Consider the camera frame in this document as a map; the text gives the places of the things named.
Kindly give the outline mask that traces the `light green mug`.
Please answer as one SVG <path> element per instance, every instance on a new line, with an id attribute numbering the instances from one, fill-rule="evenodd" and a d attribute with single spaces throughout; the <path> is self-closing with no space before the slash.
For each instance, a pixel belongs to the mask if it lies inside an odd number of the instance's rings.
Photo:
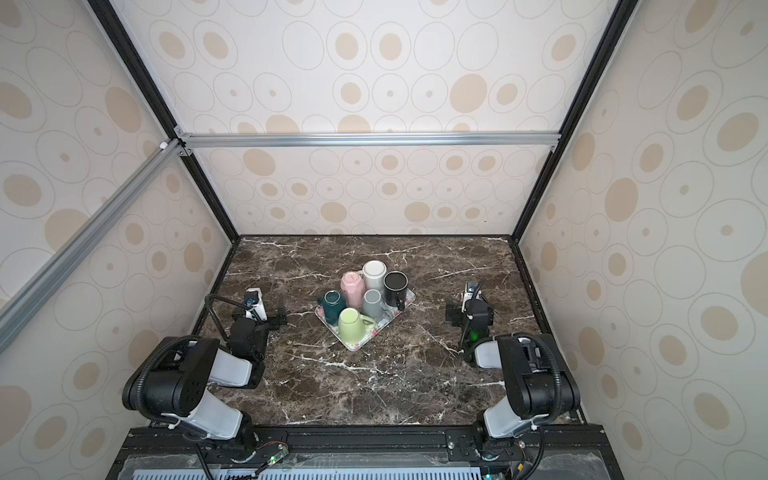
<path id="1" fill-rule="evenodd" d="M 373 330 L 376 322 L 354 308 L 346 308 L 339 317 L 338 331 L 347 346 L 359 345 Z"/>

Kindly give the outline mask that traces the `grey mug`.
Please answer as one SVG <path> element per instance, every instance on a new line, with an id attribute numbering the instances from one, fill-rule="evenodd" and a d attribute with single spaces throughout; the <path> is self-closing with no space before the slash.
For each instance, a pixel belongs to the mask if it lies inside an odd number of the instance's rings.
<path id="1" fill-rule="evenodd" d="M 380 322 L 384 318 L 383 300 L 379 290 L 369 289 L 365 292 L 362 302 L 362 312 L 374 322 Z"/>

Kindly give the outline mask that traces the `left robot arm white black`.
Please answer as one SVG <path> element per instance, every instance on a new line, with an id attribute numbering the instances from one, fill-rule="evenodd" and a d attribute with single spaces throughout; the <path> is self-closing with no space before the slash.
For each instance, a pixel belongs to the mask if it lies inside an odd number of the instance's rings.
<path id="1" fill-rule="evenodd" d="M 269 333 L 287 323 L 287 311 L 261 318 L 249 304 L 234 318 L 227 346 L 195 335 L 164 338 L 126 381 L 122 404 L 144 418 L 182 427 L 200 440 L 254 450 L 257 435 L 250 416 L 228 406 L 209 390 L 213 384 L 254 389 L 265 372 Z"/>

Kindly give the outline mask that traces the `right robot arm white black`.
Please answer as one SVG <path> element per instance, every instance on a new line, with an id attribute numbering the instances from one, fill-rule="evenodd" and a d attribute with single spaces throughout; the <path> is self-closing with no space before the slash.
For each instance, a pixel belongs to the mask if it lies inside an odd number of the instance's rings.
<path id="1" fill-rule="evenodd" d="M 446 320 L 461 329 L 459 351 L 482 369 L 502 372 L 505 396 L 480 417 L 483 438 L 504 439 L 553 423 L 581 404 L 578 385 L 550 334 L 492 336 L 495 310 L 478 283 L 462 302 L 446 306 Z"/>

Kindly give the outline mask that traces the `dark teal mug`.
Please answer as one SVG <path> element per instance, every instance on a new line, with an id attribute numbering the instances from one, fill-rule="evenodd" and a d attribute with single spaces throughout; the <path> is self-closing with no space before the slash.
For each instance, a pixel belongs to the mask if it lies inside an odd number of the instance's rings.
<path id="1" fill-rule="evenodd" d="M 321 298 L 318 304 L 322 308 L 324 320 L 331 326 L 337 326 L 341 313 L 347 308 L 344 295 L 338 290 L 329 290 Z"/>

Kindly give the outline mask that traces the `black mug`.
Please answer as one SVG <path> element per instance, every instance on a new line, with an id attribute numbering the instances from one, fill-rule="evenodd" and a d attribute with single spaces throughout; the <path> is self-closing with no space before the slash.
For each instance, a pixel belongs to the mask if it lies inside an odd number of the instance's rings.
<path id="1" fill-rule="evenodd" d="M 390 271 L 384 276 L 384 302 L 397 311 L 404 311 L 407 302 L 408 277 L 400 271 Z"/>

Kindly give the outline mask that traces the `pink faceted mug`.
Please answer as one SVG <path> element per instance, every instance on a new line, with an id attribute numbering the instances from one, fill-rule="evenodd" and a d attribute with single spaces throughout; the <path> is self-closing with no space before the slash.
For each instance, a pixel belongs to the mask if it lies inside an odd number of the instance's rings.
<path id="1" fill-rule="evenodd" d="M 340 287 L 347 306 L 360 309 L 367 290 L 363 276 L 359 272 L 345 272 L 341 277 Z"/>

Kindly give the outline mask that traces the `white mug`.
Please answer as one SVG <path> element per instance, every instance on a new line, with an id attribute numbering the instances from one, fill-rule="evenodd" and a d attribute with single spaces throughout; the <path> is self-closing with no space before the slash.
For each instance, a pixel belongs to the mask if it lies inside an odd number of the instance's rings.
<path id="1" fill-rule="evenodd" d="M 363 265 L 362 275 L 367 290 L 383 292 L 387 266 L 380 260 L 370 260 Z"/>

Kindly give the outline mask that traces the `floral rectangular tray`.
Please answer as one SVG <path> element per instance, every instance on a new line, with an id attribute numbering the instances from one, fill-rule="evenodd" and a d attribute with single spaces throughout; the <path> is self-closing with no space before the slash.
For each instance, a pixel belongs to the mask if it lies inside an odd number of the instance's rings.
<path id="1" fill-rule="evenodd" d="M 349 351 L 357 351 L 390 325 L 403 311 L 384 302 L 373 304 L 375 317 L 349 307 L 344 295 L 330 290 L 317 300 L 314 313 L 318 320 Z"/>

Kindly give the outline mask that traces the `horizontal aluminium bar back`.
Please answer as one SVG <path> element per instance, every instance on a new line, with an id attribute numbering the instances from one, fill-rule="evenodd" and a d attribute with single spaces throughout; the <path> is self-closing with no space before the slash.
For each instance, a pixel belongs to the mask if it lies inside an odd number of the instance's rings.
<path id="1" fill-rule="evenodd" d="M 175 141 L 187 149 L 332 149 L 367 147 L 556 146 L 554 131 L 250 133 L 183 132 Z"/>

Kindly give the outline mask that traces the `diagonal aluminium bar left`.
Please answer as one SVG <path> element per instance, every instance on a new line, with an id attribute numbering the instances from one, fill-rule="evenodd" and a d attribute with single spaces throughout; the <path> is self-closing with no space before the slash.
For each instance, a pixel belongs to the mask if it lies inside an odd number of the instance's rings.
<path id="1" fill-rule="evenodd" d="M 1 310 L 1 349 L 6 350 L 50 297 L 95 249 L 167 163 L 179 156 L 181 143 L 171 139 L 138 168 L 68 242 Z"/>

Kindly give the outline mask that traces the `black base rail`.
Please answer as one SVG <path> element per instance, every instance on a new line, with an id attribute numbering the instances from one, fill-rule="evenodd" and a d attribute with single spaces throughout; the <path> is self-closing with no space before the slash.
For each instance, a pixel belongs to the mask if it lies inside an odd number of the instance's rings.
<path id="1" fill-rule="evenodd" d="M 492 439 L 474 425 L 256 426 L 232 440 L 128 433 L 110 479 L 620 479 L 603 427 Z"/>

